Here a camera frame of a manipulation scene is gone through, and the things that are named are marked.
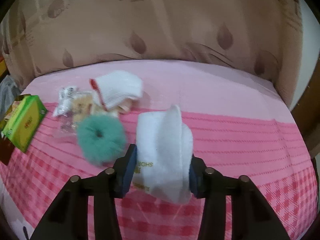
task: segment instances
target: pink bed sheet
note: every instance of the pink bed sheet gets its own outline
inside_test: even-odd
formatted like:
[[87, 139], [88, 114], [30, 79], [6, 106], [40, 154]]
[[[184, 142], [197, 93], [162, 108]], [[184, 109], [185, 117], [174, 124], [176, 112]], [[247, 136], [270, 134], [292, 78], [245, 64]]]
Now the pink bed sheet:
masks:
[[[83, 158], [76, 144], [53, 137], [52, 111], [66, 85], [89, 88], [89, 78], [123, 69], [144, 81], [144, 97], [121, 116], [128, 142], [135, 142], [138, 115], [179, 104], [192, 130], [194, 154], [222, 174], [248, 175], [273, 207], [291, 239], [316, 216], [317, 188], [308, 151], [289, 110], [270, 82], [225, 67], [183, 61], [128, 61], [96, 64], [35, 79], [24, 93], [38, 94], [49, 113], [23, 154], [15, 150], [0, 175], [12, 200], [34, 228], [72, 175], [96, 175], [104, 167]], [[131, 188], [116, 209], [123, 239], [196, 239], [203, 200], [186, 205], [161, 201]], [[93, 206], [89, 203], [89, 236]], [[231, 203], [227, 199], [226, 239], [231, 239]]]

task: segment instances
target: red trim on sock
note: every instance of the red trim on sock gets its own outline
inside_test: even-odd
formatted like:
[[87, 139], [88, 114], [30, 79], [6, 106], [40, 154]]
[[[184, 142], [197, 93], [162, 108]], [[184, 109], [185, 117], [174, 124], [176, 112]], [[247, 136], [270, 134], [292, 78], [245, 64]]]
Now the red trim on sock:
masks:
[[89, 82], [90, 82], [90, 85], [91, 85], [92, 89], [95, 90], [98, 93], [100, 104], [102, 105], [103, 109], [105, 111], [108, 111], [107, 107], [106, 107], [106, 104], [103, 101], [102, 94], [101, 94], [101, 91], [100, 91], [100, 88], [99, 88], [97, 82], [92, 78], [89, 79]]

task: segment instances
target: green fluffy scrunchie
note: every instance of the green fluffy scrunchie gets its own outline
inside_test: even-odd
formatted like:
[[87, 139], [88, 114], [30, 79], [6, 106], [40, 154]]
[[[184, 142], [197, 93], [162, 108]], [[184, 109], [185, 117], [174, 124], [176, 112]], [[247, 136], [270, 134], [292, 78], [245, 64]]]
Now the green fluffy scrunchie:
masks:
[[101, 165], [124, 155], [124, 128], [115, 117], [90, 115], [78, 124], [77, 139], [90, 163]]

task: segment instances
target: folded white towel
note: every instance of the folded white towel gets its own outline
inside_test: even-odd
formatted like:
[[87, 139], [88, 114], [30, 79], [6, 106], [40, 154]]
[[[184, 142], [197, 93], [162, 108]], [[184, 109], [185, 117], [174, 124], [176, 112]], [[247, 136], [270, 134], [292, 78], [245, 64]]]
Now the folded white towel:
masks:
[[105, 110], [120, 105], [127, 98], [137, 100], [142, 97], [142, 80], [123, 70], [90, 79], [90, 85], [96, 91], [93, 100]]
[[187, 203], [193, 137], [182, 123], [180, 108], [140, 114], [136, 143], [133, 185], [162, 200]]

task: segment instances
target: upholstered headboard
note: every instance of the upholstered headboard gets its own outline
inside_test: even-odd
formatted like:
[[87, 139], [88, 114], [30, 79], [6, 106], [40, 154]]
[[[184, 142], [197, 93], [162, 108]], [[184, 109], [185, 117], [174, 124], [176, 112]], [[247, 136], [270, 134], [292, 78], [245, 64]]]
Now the upholstered headboard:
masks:
[[3, 1], [0, 17], [10, 9], [1, 52], [21, 88], [36, 76], [101, 61], [183, 59], [271, 80], [292, 102], [301, 67], [299, 0]]

